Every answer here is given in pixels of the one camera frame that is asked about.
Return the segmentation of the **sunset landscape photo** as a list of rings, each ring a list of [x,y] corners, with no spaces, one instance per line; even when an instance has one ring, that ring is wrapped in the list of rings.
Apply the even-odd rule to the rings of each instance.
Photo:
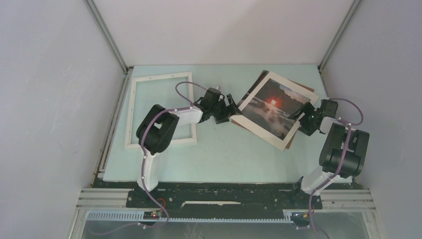
[[[261,72],[237,107],[243,117],[284,140],[296,123],[290,116],[308,102],[314,104],[318,96],[311,88],[299,90],[299,84],[291,89],[294,82],[288,83],[279,75],[275,75],[274,79],[267,78],[268,73],[267,70]]]

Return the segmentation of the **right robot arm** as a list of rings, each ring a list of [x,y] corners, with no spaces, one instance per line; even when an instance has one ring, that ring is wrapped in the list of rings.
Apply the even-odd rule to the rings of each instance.
[[[355,129],[363,123],[363,112],[358,110],[358,123],[345,120],[337,116],[340,101],[340,98],[323,99],[318,108],[306,103],[288,117],[290,120],[298,120],[299,131],[307,136],[316,131],[326,135],[318,167],[309,175],[301,177],[289,195],[290,203],[295,208],[304,207],[310,200],[309,195],[318,196],[338,179],[356,177],[363,170],[370,134]]]

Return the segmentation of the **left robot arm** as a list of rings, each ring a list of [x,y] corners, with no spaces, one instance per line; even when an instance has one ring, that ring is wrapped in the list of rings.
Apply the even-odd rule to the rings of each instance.
[[[167,109],[155,104],[148,112],[136,131],[138,145],[143,151],[140,176],[137,183],[142,191],[138,201],[145,207],[152,207],[157,202],[158,169],[155,158],[164,152],[179,126],[198,124],[214,118],[217,124],[229,122],[231,116],[240,115],[241,110],[232,95],[223,95],[220,90],[208,88],[203,97],[190,102],[187,107]]]

